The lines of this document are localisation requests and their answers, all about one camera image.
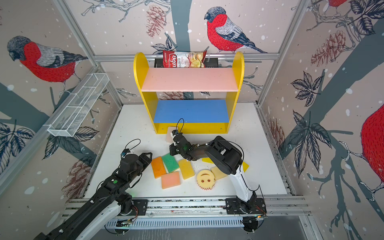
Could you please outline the orange scouring sponge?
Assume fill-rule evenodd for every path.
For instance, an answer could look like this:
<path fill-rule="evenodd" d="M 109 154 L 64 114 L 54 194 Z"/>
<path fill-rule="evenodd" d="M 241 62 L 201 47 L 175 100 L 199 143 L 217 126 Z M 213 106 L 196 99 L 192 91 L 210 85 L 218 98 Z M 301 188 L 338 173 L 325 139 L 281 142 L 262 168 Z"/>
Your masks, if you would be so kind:
<path fill-rule="evenodd" d="M 162 157 L 157 157 L 157 158 L 153 159 L 151 162 L 151 166 L 153 169 L 155 179 L 158 179 L 167 173 L 165 166 L 164 166 L 164 162 L 162 160 Z"/>

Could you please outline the green scouring sponge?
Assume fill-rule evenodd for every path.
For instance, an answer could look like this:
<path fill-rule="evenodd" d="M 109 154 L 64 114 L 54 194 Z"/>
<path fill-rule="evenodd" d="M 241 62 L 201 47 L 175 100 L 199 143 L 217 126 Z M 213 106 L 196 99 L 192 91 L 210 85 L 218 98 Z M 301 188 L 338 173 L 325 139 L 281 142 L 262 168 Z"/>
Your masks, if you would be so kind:
<path fill-rule="evenodd" d="M 180 167 L 174 156 L 166 154 L 162 156 L 163 163 L 168 171 L 168 173 L 173 173 L 177 171 Z"/>

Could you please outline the pale pink sponge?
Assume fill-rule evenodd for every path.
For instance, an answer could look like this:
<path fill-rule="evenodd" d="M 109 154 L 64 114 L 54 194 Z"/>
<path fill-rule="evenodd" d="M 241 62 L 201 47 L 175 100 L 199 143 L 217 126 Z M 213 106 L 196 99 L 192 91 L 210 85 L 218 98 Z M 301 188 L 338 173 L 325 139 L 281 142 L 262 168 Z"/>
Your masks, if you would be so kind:
<path fill-rule="evenodd" d="M 169 144 L 173 143 L 173 134 L 172 134 L 172 132 L 169 132 L 169 133 L 166 134 L 166 142 L 169 143 Z"/>

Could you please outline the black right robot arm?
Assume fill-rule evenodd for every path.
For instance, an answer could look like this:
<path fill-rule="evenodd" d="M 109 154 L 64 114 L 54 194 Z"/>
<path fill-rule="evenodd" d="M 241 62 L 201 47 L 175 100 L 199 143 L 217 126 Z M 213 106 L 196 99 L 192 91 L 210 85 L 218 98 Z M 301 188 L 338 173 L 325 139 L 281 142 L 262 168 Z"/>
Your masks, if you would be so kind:
<path fill-rule="evenodd" d="M 172 156 L 181 155 L 188 161 L 210 158 L 221 172 L 230 176 L 240 201 L 250 203 L 257 198 L 256 191 L 251 190 L 247 185 L 242 167 L 244 152 L 239 145 L 225 140 L 221 136 L 217 136 L 214 140 L 202 145 L 193 145 L 183 136 L 183 133 L 177 130 L 173 130 L 170 135 L 173 140 L 170 145 Z"/>

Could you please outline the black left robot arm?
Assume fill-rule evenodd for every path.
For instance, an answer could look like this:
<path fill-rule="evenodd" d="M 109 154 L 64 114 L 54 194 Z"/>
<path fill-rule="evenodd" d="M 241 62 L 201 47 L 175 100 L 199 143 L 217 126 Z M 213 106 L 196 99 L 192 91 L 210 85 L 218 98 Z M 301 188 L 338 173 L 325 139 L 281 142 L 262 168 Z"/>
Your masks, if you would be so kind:
<path fill-rule="evenodd" d="M 136 219 L 146 213 L 147 201 L 135 206 L 132 195 L 126 192 L 134 187 L 143 171 L 151 164 L 152 153 L 127 153 L 119 167 L 106 178 L 95 194 L 71 217 L 48 234 L 40 233 L 36 240 L 90 240 L 104 225 L 118 215 L 133 215 Z"/>

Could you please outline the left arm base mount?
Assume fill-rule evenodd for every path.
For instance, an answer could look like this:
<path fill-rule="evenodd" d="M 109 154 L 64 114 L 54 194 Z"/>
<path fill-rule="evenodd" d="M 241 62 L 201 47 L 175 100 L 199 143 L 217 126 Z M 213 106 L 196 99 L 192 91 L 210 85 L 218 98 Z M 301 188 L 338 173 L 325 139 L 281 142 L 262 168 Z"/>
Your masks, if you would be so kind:
<path fill-rule="evenodd" d="M 121 212 L 119 216 L 145 216 L 148 208 L 149 200 L 147 199 L 133 199 L 125 201 L 121 205 Z"/>

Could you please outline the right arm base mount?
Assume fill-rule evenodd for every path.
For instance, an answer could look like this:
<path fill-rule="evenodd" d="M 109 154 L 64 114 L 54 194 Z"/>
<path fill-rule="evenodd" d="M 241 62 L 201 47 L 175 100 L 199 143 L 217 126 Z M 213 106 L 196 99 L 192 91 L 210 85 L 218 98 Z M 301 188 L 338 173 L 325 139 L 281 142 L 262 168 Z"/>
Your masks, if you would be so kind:
<path fill-rule="evenodd" d="M 266 204 L 263 198 L 256 198 L 248 202 L 238 198 L 225 199 L 225 207 L 228 215 L 266 215 Z"/>

